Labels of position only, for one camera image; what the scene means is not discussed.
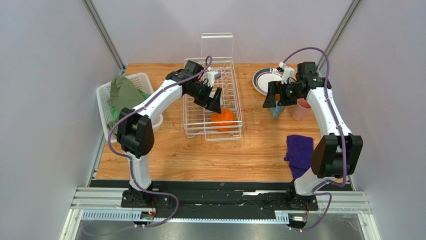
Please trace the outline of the beige plate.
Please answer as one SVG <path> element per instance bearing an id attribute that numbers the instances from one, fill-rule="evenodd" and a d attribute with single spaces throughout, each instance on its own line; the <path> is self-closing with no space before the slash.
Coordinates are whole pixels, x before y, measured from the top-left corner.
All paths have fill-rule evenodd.
<path id="1" fill-rule="evenodd" d="M 269 82 L 281 81 L 282 75 L 276 68 L 263 68 L 258 70 L 252 78 L 255 90 L 263 96 L 267 95 Z"/>

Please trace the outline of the orange bowl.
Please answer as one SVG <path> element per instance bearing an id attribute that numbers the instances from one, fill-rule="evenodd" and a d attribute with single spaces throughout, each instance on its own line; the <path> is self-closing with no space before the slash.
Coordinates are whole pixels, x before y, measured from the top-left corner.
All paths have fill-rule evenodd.
<path id="1" fill-rule="evenodd" d="M 234 131 L 236 117 L 229 109 L 222 108 L 221 114 L 213 113 L 210 119 L 211 125 L 215 127 L 218 132 Z"/>

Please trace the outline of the blue butterfly mug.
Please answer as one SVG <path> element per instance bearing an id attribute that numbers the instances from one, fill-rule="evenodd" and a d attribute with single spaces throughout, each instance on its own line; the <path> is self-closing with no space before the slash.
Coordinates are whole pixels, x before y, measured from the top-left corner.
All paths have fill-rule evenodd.
<path id="1" fill-rule="evenodd" d="M 269 112 L 271 113 L 273 119 L 277 119 L 285 110 L 285 106 L 279 105 L 279 102 L 275 101 L 275 107 L 271 107 Z"/>

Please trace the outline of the pink cup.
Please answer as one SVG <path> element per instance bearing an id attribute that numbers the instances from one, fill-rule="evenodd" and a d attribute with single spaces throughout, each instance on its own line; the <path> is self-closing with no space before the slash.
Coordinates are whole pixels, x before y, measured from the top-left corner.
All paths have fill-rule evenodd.
<path id="1" fill-rule="evenodd" d="M 296 101 L 296 105 L 293 108 L 291 117 L 296 121 L 302 121 L 308 116 L 312 108 L 309 105 L 308 101 L 304 98 L 300 98 Z"/>

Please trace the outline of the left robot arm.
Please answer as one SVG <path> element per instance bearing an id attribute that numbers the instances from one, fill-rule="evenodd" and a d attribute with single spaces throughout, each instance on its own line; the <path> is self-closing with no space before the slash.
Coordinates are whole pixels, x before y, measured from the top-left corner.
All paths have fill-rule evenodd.
<path id="1" fill-rule="evenodd" d="M 128 158 L 130 169 L 130 187 L 128 199 L 136 198 L 146 201 L 155 192 L 149 190 L 152 179 L 149 173 L 149 153 L 155 137 L 153 122 L 176 100 L 184 95 L 193 97 L 194 103 L 204 109 L 221 114 L 219 87 L 210 96 L 217 74 L 209 75 L 212 56 L 207 56 L 205 66 L 188 60 L 177 71 L 169 73 L 162 85 L 144 102 L 132 109 L 123 108 L 119 120 L 114 125 L 117 129 L 116 141 Z"/>

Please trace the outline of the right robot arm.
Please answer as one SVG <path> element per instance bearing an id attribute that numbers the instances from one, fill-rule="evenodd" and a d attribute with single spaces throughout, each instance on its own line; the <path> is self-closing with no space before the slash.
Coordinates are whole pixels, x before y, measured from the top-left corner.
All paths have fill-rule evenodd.
<path id="1" fill-rule="evenodd" d="M 356 169 L 363 139 L 346 126 L 334 101 L 331 84 L 320 77 L 314 62 L 298 64 L 297 70 L 279 63 L 276 74 L 280 80 L 270 81 L 263 108 L 296 105 L 304 99 L 310 105 L 320 127 L 321 140 L 315 147 L 309 170 L 290 182 L 284 203 L 301 210 L 315 199 L 315 193 L 326 184 L 346 183 Z"/>

